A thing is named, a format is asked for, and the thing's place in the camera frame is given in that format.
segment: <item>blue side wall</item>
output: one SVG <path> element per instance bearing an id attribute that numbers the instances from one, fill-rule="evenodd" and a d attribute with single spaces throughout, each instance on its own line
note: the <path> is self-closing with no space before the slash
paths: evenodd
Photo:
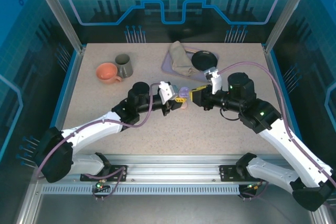
<path id="1" fill-rule="evenodd" d="M 334 4 L 335 0 L 301 0 L 274 48 L 302 138 L 333 166 L 336 165 Z"/>
<path id="2" fill-rule="evenodd" d="M 0 7 L 0 222 L 9 224 L 33 172 L 23 139 L 49 128 L 66 74 L 58 58 L 73 49 L 45 0 L 0 0 Z"/>
<path id="3" fill-rule="evenodd" d="M 129 42 L 126 26 L 141 25 L 147 42 L 265 42 L 287 0 L 60 0 L 83 43 Z"/>

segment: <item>purple object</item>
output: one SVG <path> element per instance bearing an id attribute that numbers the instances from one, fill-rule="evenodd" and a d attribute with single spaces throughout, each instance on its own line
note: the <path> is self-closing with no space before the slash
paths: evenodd
<path id="1" fill-rule="evenodd" d="M 189 88 L 181 87 L 178 94 L 179 94 L 178 95 L 179 97 L 188 98 L 189 97 Z"/>
<path id="2" fill-rule="evenodd" d="M 197 49 L 197 48 L 192 48 L 192 47 L 185 47 L 185 49 L 191 49 L 191 50 L 194 50 L 196 52 L 202 51 L 202 49 Z M 214 52 L 212 52 L 212 53 L 218 59 L 218 54 L 216 54 Z M 191 59 L 193 55 L 194 55 L 193 53 L 187 52 L 187 56 L 188 56 L 189 59 Z M 172 57 L 170 56 L 169 51 L 167 52 L 166 57 L 163 60 L 161 69 L 162 69 L 163 72 L 174 74 L 176 76 L 186 77 L 186 78 L 193 79 L 193 80 L 196 80 L 196 81 L 208 82 L 206 80 L 205 75 L 203 74 L 202 71 L 200 71 L 199 73 L 196 73 L 196 74 L 194 74 L 192 76 L 183 76 L 183 75 L 181 75 L 179 73 L 176 73 L 172 69 Z"/>

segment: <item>gray floor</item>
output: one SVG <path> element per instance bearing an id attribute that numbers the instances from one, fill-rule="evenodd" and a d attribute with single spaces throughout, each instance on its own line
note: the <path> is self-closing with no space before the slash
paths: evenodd
<path id="1" fill-rule="evenodd" d="M 46 195 L 36 224 L 82 223 L 311 223 L 308 211 L 280 188 L 270 186 L 264 202 L 243 202 L 238 196 L 113 196 Z M 289 220 L 271 204 L 276 205 Z"/>

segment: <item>purple tray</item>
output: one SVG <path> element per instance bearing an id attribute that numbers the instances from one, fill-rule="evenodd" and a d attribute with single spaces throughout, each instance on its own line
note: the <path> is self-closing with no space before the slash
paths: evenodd
<path id="1" fill-rule="evenodd" d="M 191 50 L 191 51 L 202 51 L 202 49 L 197 49 L 197 48 L 192 48 L 192 47 L 185 47 L 185 50 Z M 218 60 L 218 54 L 216 54 L 215 52 L 212 52 L 217 60 Z M 193 56 L 193 52 L 186 52 L 187 56 L 189 59 L 191 59 L 191 57 Z M 172 69 L 172 57 L 170 56 L 170 53 L 169 51 L 167 52 L 166 56 L 164 57 L 164 60 L 163 60 L 163 63 L 162 63 L 162 66 L 161 66 L 161 69 L 163 72 L 165 73 L 170 73 L 170 74 L 173 74 L 173 75 L 176 75 L 176 76 L 181 76 L 181 77 L 185 77 L 185 78 L 188 78 L 188 79 L 193 79 L 193 80 L 197 80 L 197 81 L 202 81 L 202 82 L 207 82 L 206 78 L 205 78 L 205 75 L 203 74 L 202 71 L 188 77 L 188 76 L 183 76 L 179 73 L 176 73 L 173 69 Z"/>

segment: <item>black mounting bracket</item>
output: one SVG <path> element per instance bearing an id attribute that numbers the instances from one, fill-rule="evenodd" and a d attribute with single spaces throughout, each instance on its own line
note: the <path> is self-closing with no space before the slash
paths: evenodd
<path id="1" fill-rule="evenodd" d="M 236 165 L 220 165 L 219 172 L 221 182 L 259 182 L 260 179 L 253 177 L 243 177 L 237 171 Z"/>
<path id="2" fill-rule="evenodd" d="M 115 172 L 116 170 L 120 169 L 121 167 L 125 167 L 125 170 L 123 172 L 123 175 L 121 177 L 120 182 L 125 182 L 126 181 L 126 177 L 127 177 L 127 168 L 128 168 L 127 165 L 111 165 L 110 169 L 109 169 L 109 171 L 107 173 L 107 175 Z M 96 176 L 97 177 L 101 177 L 101 176 L 106 176 L 106 175 L 97 174 Z M 117 182 L 119 176 L 120 176 L 120 173 L 117 173 L 114 176 L 106 178 L 106 181 L 108 181 L 108 182 Z M 80 175 L 80 179 L 79 180 L 82 181 L 82 182 L 97 182 L 97 181 L 99 181 L 99 179 L 89 178 L 89 177 L 85 176 L 84 174 Z"/>

